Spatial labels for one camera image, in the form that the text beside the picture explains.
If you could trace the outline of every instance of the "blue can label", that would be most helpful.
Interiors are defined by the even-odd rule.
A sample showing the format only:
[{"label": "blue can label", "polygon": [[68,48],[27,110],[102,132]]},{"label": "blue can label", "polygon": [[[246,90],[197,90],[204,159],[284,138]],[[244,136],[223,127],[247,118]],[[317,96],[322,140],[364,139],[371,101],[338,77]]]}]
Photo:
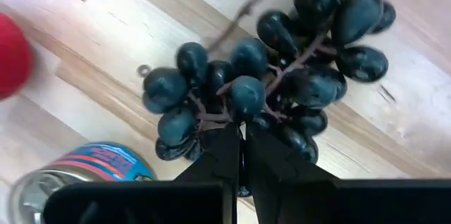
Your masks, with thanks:
[{"label": "blue can label", "polygon": [[134,152],[111,142],[86,144],[52,164],[77,166],[105,181],[154,180],[152,172]]}]

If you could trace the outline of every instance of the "red ball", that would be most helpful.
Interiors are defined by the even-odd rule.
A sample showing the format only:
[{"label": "red ball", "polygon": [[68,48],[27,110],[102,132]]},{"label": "red ball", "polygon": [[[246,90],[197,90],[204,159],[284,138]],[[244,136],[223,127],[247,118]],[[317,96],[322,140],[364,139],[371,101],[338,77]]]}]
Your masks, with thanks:
[{"label": "red ball", "polygon": [[32,51],[19,27],[0,13],[0,100],[16,93],[32,70]]}]

